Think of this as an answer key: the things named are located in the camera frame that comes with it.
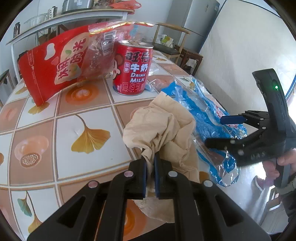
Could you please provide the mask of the person right hand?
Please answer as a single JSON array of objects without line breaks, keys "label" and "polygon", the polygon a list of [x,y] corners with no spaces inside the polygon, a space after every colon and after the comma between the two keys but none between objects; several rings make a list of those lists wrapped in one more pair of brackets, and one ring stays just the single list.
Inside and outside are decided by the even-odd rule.
[{"label": "person right hand", "polygon": [[[295,161],[296,161],[296,150],[292,149],[286,152],[283,156],[277,159],[279,166],[290,165],[290,176],[295,176]],[[273,185],[273,181],[280,175],[276,169],[276,165],[272,161],[264,161],[263,168],[266,173],[266,181],[269,186]]]}]

